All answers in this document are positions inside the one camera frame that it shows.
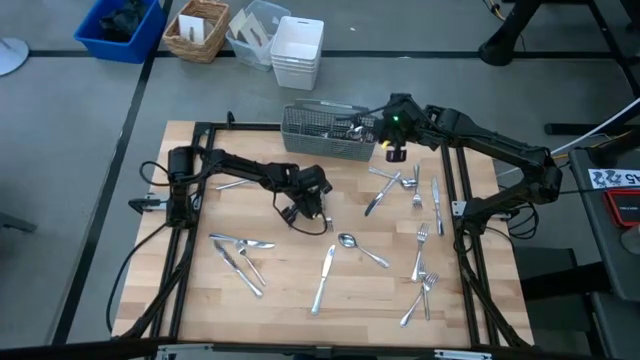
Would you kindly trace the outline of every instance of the fork tines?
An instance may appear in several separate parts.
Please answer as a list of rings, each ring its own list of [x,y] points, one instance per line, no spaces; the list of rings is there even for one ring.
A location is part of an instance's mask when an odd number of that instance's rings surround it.
[[[427,240],[428,235],[429,235],[429,224],[422,223],[420,225],[420,229],[418,230],[418,241],[425,242]]]

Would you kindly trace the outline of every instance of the white plastic container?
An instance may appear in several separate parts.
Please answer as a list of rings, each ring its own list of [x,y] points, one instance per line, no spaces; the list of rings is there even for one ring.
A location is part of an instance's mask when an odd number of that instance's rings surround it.
[[[283,16],[271,46],[278,85],[312,90],[322,52],[324,22]]]
[[[295,71],[273,67],[278,85],[301,90],[313,90],[318,69],[312,72]]]

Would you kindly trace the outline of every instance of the clear plastic container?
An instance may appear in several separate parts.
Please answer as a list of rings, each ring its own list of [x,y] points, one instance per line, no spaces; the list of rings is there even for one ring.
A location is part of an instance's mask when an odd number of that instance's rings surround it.
[[[244,12],[247,16],[249,16],[249,14],[253,14],[262,24],[264,30],[269,36],[269,43],[261,48],[254,48],[245,42],[235,40],[231,34],[231,30],[227,30],[225,37],[227,38],[227,41],[231,43],[231,47],[233,47],[233,51],[236,53],[236,59],[238,59],[238,61],[262,71],[269,71],[269,69],[271,69],[270,52],[271,44],[273,43],[273,36],[278,31],[280,19],[283,16],[290,16],[291,11],[266,1],[254,0],[246,7],[246,9],[244,9]]]

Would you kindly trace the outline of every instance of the cutlery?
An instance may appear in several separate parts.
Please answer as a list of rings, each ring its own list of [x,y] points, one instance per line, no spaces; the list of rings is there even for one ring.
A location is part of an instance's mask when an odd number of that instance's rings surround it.
[[[369,166],[369,172],[372,174],[388,177],[389,179],[393,179],[393,175],[389,174],[388,172],[384,172],[380,169],[376,169],[373,166]],[[405,189],[411,189],[416,187],[416,180],[411,178],[401,178],[400,185],[402,185],[402,187]]]
[[[438,178],[435,176],[431,179],[431,192],[433,192],[433,201],[436,203],[436,218],[438,221],[438,235],[444,235],[444,225],[442,224],[442,214],[440,213],[440,189],[438,188]]]
[[[320,311],[320,300],[322,300],[322,293],[324,293],[324,284],[327,282],[327,275],[329,275],[329,269],[331,268],[331,261],[333,260],[333,255],[336,252],[336,246],[331,245],[329,251],[327,251],[327,256],[324,258],[324,265],[322,265],[322,278],[320,279],[320,286],[318,286],[318,292],[316,292],[316,297],[313,299],[313,306],[311,306],[311,314],[318,315]]]
[[[327,195],[323,192],[320,193],[320,201],[322,201],[322,212],[324,213],[324,219],[327,222],[327,231],[333,232],[333,219],[327,215]]]
[[[413,266],[413,273],[411,274],[411,280],[413,282],[418,282],[418,266],[422,261],[422,246],[427,241],[428,235],[429,235],[429,224],[422,223],[422,225],[420,225],[420,229],[418,230],[418,235],[416,237],[418,241],[418,253],[416,254],[416,264]]]
[[[407,311],[407,313],[404,314],[404,316],[400,320],[401,327],[406,327],[407,324],[409,323],[409,318],[411,318],[413,311],[416,309],[416,306],[418,306],[418,302],[420,302],[420,298],[423,296],[423,291],[426,291],[427,293],[431,291],[431,289],[436,284],[439,278],[440,276],[438,276],[438,274],[436,273],[430,273],[425,277],[425,281],[420,286],[420,292],[418,293],[418,297],[416,297],[416,300],[413,302],[413,305],[411,305],[411,307],[409,308],[409,311]]]
[[[276,246],[276,244],[270,243],[268,241],[259,241],[259,240],[252,240],[252,239],[236,239],[231,236],[216,234],[216,233],[209,234],[209,237],[213,240],[239,242],[242,245],[250,246],[257,249],[272,249]]]
[[[385,260],[385,259],[381,258],[380,256],[375,255],[375,254],[369,252],[368,250],[358,246],[358,243],[356,242],[356,238],[353,235],[342,233],[342,234],[338,235],[338,241],[340,241],[340,244],[342,244],[342,246],[344,246],[346,248],[353,248],[353,247],[354,248],[358,248],[363,253],[369,255],[373,260],[375,260],[375,262],[377,262],[383,268],[388,268],[389,267],[389,262],[387,260]]]
[[[429,298],[427,297],[427,289],[424,287],[425,280],[427,278],[427,270],[424,265],[424,261],[420,262],[420,268],[418,269],[418,276],[422,282],[422,304],[424,305],[424,317],[427,320],[431,320],[431,311],[429,310]]]
[[[378,195],[371,201],[371,203],[367,207],[367,210],[365,210],[365,212],[364,212],[364,216],[369,216],[369,214],[371,214],[373,209],[375,209],[375,207],[378,206],[378,204],[380,203],[382,198],[387,194],[387,191],[389,191],[389,189],[391,189],[393,184],[395,184],[398,181],[398,179],[400,179],[400,175],[401,175],[401,173],[400,173],[400,171],[398,171],[393,176],[393,178],[391,180],[389,180],[387,185],[385,185],[384,189],[382,189],[382,191],[380,191],[380,193],[378,193]]]
[[[414,188],[413,195],[413,208],[416,210],[422,210],[422,197],[418,194],[418,188],[420,187],[420,165],[416,164],[413,167],[413,177],[416,179],[416,187]]]
[[[247,261],[247,264],[249,264],[249,267],[251,267],[251,270],[253,270],[253,273],[256,274],[256,277],[258,278],[258,280],[260,280],[260,283],[262,284],[262,286],[267,286],[267,283],[264,281],[264,278],[262,277],[262,275],[260,275],[260,273],[258,272],[258,269],[256,269],[255,266],[253,266],[253,263],[247,257],[247,249],[244,247],[244,245],[242,245],[242,243],[240,243],[239,241],[236,241],[234,245],[236,247],[236,250],[238,250],[238,254],[240,254],[240,256],[242,256]]]
[[[216,188],[216,190],[224,190],[224,189],[229,189],[232,187],[236,187],[238,185],[242,185],[242,184],[246,184],[246,183],[250,183],[252,182],[251,180],[240,180],[240,181],[236,181],[236,182],[232,182],[226,185],[220,185]]]
[[[240,275],[240,278],[242,279],[242,281],[244,281],[245,284],[247,284],[249,289],[251,289],[251,291],[253,291],[253,294],[257,298],[261,298],[262,297],[262,291],[260,291],[260,289],[258,289],[257,286],[253,285],[253,283],[251,282],[251,280],[249,280],[247,275],[245,275],[242,272],[242,270],[240,270],[240,268],[238,267],[236,262],[231,258],[231,256],[229,256],[229,253],[227,253],[227,251],[222,247],[222,244],[220,244],[220,242],[218,240],[213,240],[213,245],[216,247],[216,250],[218,251],[218,254],[220,254],[220,256],[222,257],[222,260],[224,260],[224,262],[226,262],[227,265],[231,266],[231,268],[238,275]]]

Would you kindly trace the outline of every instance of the butter knife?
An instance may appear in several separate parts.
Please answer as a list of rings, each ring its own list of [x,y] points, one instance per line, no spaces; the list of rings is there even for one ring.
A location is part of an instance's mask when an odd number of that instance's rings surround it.
[[[398,182],[398,180],[400,179],[400,175],[402,175],[402,173],[400,171],[398,171],[393,176],[393,178],[391,180],[389,180],[387,185],[385,185],[384,189],[382,189],[382,191],[380,191],[380,193],[378,193],[378,195],[371,201],[371,203],[367,207],[367,210],[365,210],[365,212],[364,212],[364,216],[369,216],[369,214],[371,214],[373,209],[375,209],[375,207],[378,206],[378,204],[380,203],[382,198],[387,194],[387,191],[389,191],[389,189],[391,189],[393,184]]]
[[[218,240],[213,240],[213,246],[216,247],[216,250],[218,251],[218,254],[220,254],[220,257],[222,257],[222,260],[224,260],[224,262],[226,262],[227,265],[231,266],[231,268],[236,273],[238,273],[238,275],[240,275],[240,278],[242,279],[242,281],[244,281],[245,284],[247,284],[247,286],[249,287],[249,289],[251,289],[251,291],[253,291],[253,294],[257,298],[261,298],[262,297],[262,291],[260,291],[260,289],[258,289],[258,287],[255,286],[251,282],[251,280],[249,280],[247,275],[245,275],[242,272],[242,270],[240,270],[240,268],[238,267],[236,262],[231,258],[231,256],[229,256],[229,253],[227,253],[227,251],[222,247],[222,244],[220,244],[220,242]]]
[[[442,224],[442,214],[440,213],[440,189],[438,188],[438,178],[435,176],[431,179],[431,191],[433,192],[433,201],[436,203],[436,218],[438,222],[438,235],[444,235],[444,225]]]
[[[324,293],[324,284],[327,281],[329,275],[329,269],[331,269],[331,262],[333,261],[333,255],[336,252],[336,246],[331,245],[327,256],[324,258],[324,265],[322,265],[322,278],[320,279],[320,286],[316,292],[316,297],[313,299],[313,306],[311,306],[311,314],[318,315],[320,311],[320,301],[322,300],[322,294]]]
[[[231,236],[211,233],[209,234],[209,238],[213,240],[221,240],[221,241],[232,241],[239,242],[244,246],[250,246],[257,249],[272,249],[276,246],[274,243],[270,243],[268,241],[259,241],[259,240],[251,240],[251,239],[237,239]]]

